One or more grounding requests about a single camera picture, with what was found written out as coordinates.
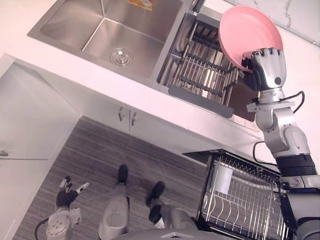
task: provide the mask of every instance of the metal drying rack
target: metal drying rack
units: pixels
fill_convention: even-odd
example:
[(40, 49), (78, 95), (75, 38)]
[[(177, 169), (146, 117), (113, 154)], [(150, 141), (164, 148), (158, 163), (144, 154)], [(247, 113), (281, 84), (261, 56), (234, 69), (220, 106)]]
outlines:
[(238, 76), (239, 69), (220, 48), (218, 29), (196, 21), (170, 85), (228, 106)]
[[(219, 165), (232, 169), (227, 194), (216, 190), (213, 169)], [(278, 177), (225, 155), (215, 157), (211, 166), (201, 207), (211, 229), (241, 239), (292, 239), (281, 213)]]

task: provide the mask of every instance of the white countertop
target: white countertop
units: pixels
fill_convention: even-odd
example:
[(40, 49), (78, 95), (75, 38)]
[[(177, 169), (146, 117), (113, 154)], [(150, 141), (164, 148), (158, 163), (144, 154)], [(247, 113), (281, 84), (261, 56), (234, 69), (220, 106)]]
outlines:
[[(79, 83), (132, 108), (210, 139), (217, 146), (235, 154), (244, 157), (252, 155), (253, 144), (263, 139), (261, 132), (241, 127), (217, 114), (28, 37), (29, 30), (54, 2), (55, 0), (0, 1), (0, 56), (7, 54)], [(205, 5), (221, 13), (231, 7), (222, 0), (207, 0)], [(285, 51), (287, 50), (285, 54), (288, 74), (284, 91), (287, 96), (295, 94), (300, 89), (306, 93), (305, 104), (297, 112), (296, 118), (308, 137), (313, 159), (320, 169), (320, 128), (317, 125), (319, 106), (316, 104), (318, 92), (315, 91), (320, 90), (319, 48), (285, 30), (280, 29), (280, 34)], [(266, 147), (259, 147), (257, 156), (264, 160), (273, 160)]]

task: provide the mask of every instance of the sink drain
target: sink drain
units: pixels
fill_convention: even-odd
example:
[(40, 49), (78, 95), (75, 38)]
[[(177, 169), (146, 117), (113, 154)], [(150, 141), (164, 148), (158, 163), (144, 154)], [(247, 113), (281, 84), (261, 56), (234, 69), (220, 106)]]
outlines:
[(111, 52), (111, 62), (121, 67), (128, 67), (133, 62), (132, 54), (125, 48), (116, 48)]

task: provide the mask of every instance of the gray floor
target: gray floor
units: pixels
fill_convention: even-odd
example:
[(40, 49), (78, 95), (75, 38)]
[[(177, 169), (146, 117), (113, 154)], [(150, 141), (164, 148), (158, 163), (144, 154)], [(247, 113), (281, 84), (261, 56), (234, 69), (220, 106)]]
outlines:
[[(98, 226), (108, 199), (117, 183), (119, 165), (129, 168), (127, 195), (130, 197), (130, 231), (153, 228), (148, 220), (145, 198), (154, 184), (163, 181), (161, 198), (196, 215), (205, 167), (164, 149), (119, 132), (88, 118), (81, 118), (54, 162), (14, 240), (34, 240), (38, 222), (54, 212), (55, 197), (61, 180), (69, 175), (75, 187), (90, 186), (71, 205), (80, 207), (83, 222), (74, 227), (75, 240), (97, 240)], [(45, 240), (45, 226), (39, 239)]]

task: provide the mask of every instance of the cabinet handle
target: cabinet handle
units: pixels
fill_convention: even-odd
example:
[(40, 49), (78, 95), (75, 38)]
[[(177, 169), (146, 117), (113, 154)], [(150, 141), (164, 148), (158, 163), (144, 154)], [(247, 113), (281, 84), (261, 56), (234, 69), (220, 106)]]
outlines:
[(125, 114), (122, 112), (123, 111), (123, 107), (120, 107), (119, 111), (118, 111), (118, 116), (119, 116), (119, 120), (120, 122), (122, 122), (122, 120), (125, 118)]
[(5, 151), (0, 151), (0, 157), (8, 157), (9, 156), (9, 154), (7, 153), (7, 152), (5, 152)]
[(131, 126), (134, 126), (136, 121), (137, 121), (137, 113), (135, 112), (133, 115), (132, 115), (132, 119), (131, 119)]

